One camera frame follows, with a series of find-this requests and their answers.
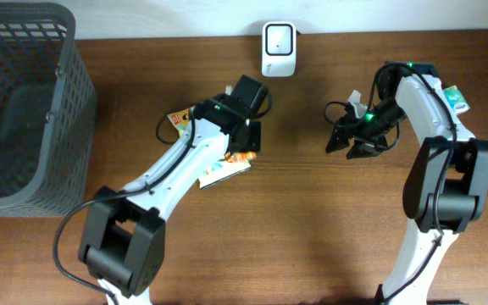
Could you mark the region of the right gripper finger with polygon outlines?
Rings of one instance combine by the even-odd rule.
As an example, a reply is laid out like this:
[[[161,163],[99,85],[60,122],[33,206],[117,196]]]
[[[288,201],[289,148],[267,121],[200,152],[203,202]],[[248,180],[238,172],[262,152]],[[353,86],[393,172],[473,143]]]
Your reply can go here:
[[[356,158],[372,158],[377,157],[383,153],[380,147],[366,142],[355,141],[353,146],[348,151],[346,157],[347,159]]]
[[[325,152],[333,153],[344,150],[350,146],[349,140],[353,138],[353,129],[335,127],[326,145]]]

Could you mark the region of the orange tissue pack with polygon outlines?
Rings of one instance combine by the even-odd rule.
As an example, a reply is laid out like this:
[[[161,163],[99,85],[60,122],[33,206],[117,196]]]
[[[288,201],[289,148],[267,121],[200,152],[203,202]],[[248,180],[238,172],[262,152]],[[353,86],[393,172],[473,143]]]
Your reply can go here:
[[[249,162],[257,157],[255,152],[232,152],[225,154],[225,161],[228,163]]]

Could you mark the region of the yellow snack bag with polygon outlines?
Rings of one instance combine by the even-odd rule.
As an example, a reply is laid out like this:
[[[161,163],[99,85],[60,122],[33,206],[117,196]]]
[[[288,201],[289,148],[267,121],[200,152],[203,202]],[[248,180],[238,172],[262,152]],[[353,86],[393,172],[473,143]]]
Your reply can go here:
[[[176,128],[179,136],[184,134],[190,120],[188,111],[190,108],[174,111],[166,115],[169,122]],[[244,163],[228,163],[225,158],[217,161],[211,167],[207,168],[199,177],[199,188],[205,189],[213,186],[222,180],[227,180],[234,175],[249,170],[252,165],[251,161]]]

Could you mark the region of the green tissue pack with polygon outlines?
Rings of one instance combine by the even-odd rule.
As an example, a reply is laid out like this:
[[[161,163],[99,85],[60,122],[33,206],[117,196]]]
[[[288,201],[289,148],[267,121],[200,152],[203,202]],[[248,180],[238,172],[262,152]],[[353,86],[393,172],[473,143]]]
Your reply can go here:
[[[444,95],[456,115],[470,110],[470,106],[457,86],[450,86],[443,90]]]

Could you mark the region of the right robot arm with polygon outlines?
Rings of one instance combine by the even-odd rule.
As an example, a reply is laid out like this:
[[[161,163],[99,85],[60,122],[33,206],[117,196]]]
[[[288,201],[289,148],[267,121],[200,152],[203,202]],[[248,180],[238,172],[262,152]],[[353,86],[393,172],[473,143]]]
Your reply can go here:
[[[449,247],[483,213],[488,192],[488,141],[468,130],[449,104],[433,64],[387,61],[374,74],[371,97],[354,92],[333,122],[325,151],[371,158],[394,148],[386,140],[407,119],[419,152],[402,191],[408,219],[394,268],[375,304],[425,304]]]

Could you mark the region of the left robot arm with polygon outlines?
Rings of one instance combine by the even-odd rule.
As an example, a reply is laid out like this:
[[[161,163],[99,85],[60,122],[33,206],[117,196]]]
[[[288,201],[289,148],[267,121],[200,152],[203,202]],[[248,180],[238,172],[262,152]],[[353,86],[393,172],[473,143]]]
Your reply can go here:
[[[101,188],[89,205],[78,252],[110,304],[148,304],[148,288],[164,261],[169,216],[199,176],[232,153],[260,149],[269,88],[242,75],[228,93],[187,111],[180,138],[120,191]]]

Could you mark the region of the white barcode scanner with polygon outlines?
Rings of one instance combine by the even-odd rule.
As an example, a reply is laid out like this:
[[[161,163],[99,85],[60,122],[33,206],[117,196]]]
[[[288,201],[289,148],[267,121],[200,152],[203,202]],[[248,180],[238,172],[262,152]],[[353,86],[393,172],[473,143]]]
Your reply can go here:
[[[297,63],[297,29],[290,21],[270,21],[262,29],[261,72],[265,77],[294,75]]]

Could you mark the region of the dark grey plastic basket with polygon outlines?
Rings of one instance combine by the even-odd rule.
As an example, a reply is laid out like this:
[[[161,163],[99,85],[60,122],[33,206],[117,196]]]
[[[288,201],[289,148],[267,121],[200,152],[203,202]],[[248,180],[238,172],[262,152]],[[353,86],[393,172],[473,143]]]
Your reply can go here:
[[[0,217],[59,217],[84,197],[97,95],[58,3],[0,3]]]

